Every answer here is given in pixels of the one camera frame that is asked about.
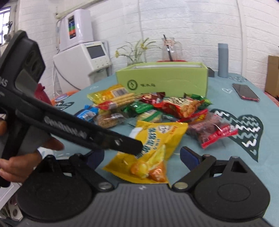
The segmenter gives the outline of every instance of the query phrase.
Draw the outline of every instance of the pile of snacks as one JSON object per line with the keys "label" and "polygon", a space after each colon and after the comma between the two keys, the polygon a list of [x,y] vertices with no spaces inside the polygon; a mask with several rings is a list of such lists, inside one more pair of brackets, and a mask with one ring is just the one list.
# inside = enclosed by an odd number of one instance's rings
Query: pile of snacks
{"label": "pile of snacks", "polygon": [[186,133],[205,149],[218,139],[237,134],[237,129],[208,112],[211,101],[195,94],[165,97],[164,92],[135,95],[120,84],[87,96],[94,107],[79,111],[78,117],[94,118],[95,124],[111,128],[127,123],[134,127],[130,137],[143,143],[138,156],[118,152],[104,170],[133,183],[168,183],[166,162]]}

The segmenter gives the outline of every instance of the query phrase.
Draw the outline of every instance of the gray ribbed surface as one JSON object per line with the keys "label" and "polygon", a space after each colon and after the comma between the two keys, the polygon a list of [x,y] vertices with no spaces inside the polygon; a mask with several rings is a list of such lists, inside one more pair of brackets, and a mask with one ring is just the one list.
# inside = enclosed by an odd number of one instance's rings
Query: gray ribbed surface
{"label": "gray ribbed surface", "polygon": [[23,220],[18,227],[266,227],[258,219],[248,223],[226,223],[203,214],[185,193],[167,185],[120,184],[112,192],[99,193],[78,216],[59,223]]}

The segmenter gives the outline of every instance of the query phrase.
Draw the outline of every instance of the finger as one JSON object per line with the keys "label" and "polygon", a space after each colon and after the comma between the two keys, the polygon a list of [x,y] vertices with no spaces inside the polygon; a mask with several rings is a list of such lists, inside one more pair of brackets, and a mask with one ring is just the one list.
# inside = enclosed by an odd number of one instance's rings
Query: finger
{"label": "finger", "polygon": [[11,173],[5,172],[3,169],[0,169],[0,176],[7,181],[17,182],[17,183],[23,183],[27,179],[27,177],[20,177],[20,176],[16,176]]}
{"label": "finger", "polygon": [[60,151],[64,149],[63,143],[61,143],[59,140],[57,140],[54,137],[51,137],[48,141],[43,143],[42,147],[51,150],[56,150],[56,151]]}
{"label": "finger", "polygon": [[31,154],[11,157],[9,160],[0,159],[0,168],[7,173],[20,177],[27,177],[32,173],[34,167],[36,167],[41,160],[41,154],[36,151]]}
{"label": "finger", "polygon": [[7,122],[0,119],[0,136],[3,136],[7,132]]}

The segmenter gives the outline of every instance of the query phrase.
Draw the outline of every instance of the white machine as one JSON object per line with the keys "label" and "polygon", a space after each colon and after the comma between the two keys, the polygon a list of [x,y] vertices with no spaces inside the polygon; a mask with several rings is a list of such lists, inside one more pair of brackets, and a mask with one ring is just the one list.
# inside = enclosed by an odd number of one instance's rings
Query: white machine
{"label": "white machine", "polygon": [[89,10],[75,10],[61,21],[60,51],[77,44],[93,42],[93,31]]}
{"label": "white machine", "polygon": [[78,44],[53,57],[63,93],[84,89],[107,77],[111,61],[101,41]]}

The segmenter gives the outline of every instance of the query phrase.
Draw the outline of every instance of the yellow snack bag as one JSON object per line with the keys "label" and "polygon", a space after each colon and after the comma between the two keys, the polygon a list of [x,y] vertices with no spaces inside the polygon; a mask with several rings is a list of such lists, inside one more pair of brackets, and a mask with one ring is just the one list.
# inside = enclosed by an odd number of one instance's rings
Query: yellow snack bag
{"label": "yellow snack bag", "polygon": [[87,97],[94,103],[100,104],[107,100],[127,94],[128,91],[121,84],[116,84],[106,90],[90,93]]}
{"label": "yellow snack bag", "polygon": [[187,128],[187,123],[138,121],[130,137],[143,143],[142,152],[138,156],[118,152],[104,170],[132,183],[168,183],[165,162],[171,157]]}

